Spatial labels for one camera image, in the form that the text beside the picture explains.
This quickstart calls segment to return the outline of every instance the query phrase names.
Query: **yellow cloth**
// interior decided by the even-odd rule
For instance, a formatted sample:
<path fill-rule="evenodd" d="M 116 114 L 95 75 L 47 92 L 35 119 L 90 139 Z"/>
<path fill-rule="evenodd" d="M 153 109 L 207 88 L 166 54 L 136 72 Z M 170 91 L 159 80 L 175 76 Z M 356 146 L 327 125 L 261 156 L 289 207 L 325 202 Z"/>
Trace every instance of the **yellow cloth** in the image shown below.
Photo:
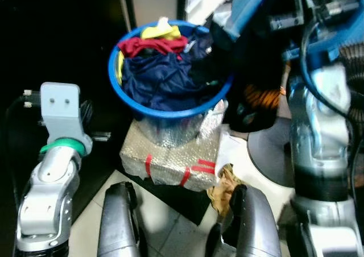
<path fill-rule="evenodd" d="M 234 175 L 232 165 L 227 164 L 222 169 L 218 185 L 207 190 L 207 195 L 211 199 L 212 207 L 222 217 L 225 217 L 228 214 L 231 195 L 233 194 L 235 187 L 239 184 L 243 184 L 243 181 Z"/>
<path fill-rule="evenodd" d="M 118 80 L 119 85 L 121 85 L 121 78 L 122 78 L 121 70 L 123 68 L 123 63 L 124 63 L 124 54 L 121 51 L 119 51 L 118 70 L 117 70 L 117 75 L 116 75 L 116 79 Z"/>
<path fill-rule="evenodd" d="M 149 39 L 149 38 L 166 38 L 167 40 L 173 40 L 181 37 L 180 30 L 178 26 L 170 26 L 169 27 L 148 27 L 145 28 L 140 38 Z"/>

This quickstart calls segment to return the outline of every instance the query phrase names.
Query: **white bracket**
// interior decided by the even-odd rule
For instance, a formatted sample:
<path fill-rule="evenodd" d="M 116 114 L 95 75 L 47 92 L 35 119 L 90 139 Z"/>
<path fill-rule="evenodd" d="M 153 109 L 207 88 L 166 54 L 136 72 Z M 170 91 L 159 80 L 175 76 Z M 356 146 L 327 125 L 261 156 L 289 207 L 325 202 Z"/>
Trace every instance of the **white bracket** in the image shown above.
<path fill-rule="evenodd" d="M 80 88 L 75 84 L 45 82 L 40 87 L 40 108 L 49 133 L 47 143 L 60 138 L 81 142 L 91 153 L 92 139 L 84 133 L 79 105 Z"/>

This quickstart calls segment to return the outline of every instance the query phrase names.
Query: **box wrapped in bubble wrap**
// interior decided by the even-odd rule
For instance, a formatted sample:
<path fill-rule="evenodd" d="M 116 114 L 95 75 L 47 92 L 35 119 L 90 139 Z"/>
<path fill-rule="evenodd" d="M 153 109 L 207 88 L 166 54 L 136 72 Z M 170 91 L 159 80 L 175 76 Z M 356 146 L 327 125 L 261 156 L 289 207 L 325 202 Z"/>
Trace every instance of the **box wrapped in bubble wrap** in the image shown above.
<path fill-rule="evenodd" d="M 133 121 L 120 151 L 123 167 L 142 179 L 150 176 L 155 184 L 206 190 L 217 184 L 215 161 L 220 132 L 220 127 L 214 127 L 186 144 L 168 148 L 148 140 Z"/>

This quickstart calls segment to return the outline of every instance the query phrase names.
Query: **blue bucket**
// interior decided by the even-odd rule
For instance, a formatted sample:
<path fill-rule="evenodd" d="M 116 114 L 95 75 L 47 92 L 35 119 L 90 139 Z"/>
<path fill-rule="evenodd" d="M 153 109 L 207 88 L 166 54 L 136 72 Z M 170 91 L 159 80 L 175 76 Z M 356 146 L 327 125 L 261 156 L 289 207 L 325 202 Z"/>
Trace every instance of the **blue bucket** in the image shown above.
<path fill-rule="evenodd" d="M 209 32 L 209 30 L 202 26 L 180 21 L 169 20 L 170 25 L 177 25 L 182 35 L 189 37 L 193 31 Z M 157 22 L 146 24 L 138 27 L 120 41 L 127 40 L 132 37 L 140 36 L 140 33 L 146 27 L 156 26 Z M 147 108 L 133 99 L 131 99 L 120 87 L 116 74 L 117 74 L 117 60 L 119 48 L 117 45 L 113 48 L 109 58 L 109 79 L 115 92 L 120 99 L 129 105 L 133 112 L 136 114 L 138 126 L 143 131 L 150 141 L 165 147 L 176 147 L 193 139 L 199 132 L 204 115 L 215 107 L 215 105 L 224 99 L 229 91 L 232 83 L 233 76 L 230 76 L 221 90 L 208 102 L 198 107 L 182 110 L 182 111 L 160 111 Z"/>

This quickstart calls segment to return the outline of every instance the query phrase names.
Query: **red tape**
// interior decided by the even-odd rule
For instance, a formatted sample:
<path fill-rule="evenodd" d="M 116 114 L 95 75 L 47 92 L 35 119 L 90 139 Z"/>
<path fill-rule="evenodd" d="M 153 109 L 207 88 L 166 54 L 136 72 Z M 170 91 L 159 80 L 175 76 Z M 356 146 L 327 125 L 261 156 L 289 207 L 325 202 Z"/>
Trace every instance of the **red tape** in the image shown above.
<path fill-rule="evenodd" d="M 186 184 L 187 180 L 189 179 L 189 176 L 191 175 L 191 171 L 189 170 L 189 167 L 186 167 L 186 170 L 184 172 L 184 176 L 181 180 L 180 186 L 184 186 Z"/>
<path fill-rule="evenodd" d="M 206 166 L 210 166 L 212 168 L 215 168 L 216 163 L 212 162 L 212 161 L 208 161 L 208 160 L 204 160 L 204 159 L 199 159 L 198 163 L 201 165 L 206 165 Z"/>
<path fill-rule="evenodd" d="M 152 155 L 148 154 L 147 159 L 146 159 L 146 171 L 149 176 L 150 176 L 150 163 L 151 162 L 152 162 Z"/>
<path fill-rule="evenodd" d="M 215 169 L 205 168 L 205 167 L 201 167 L 201 166 L 192 166 L 191 170 L 205 172 L 205 173 L 212 173 L 213 175 L 215 174 Z"/>

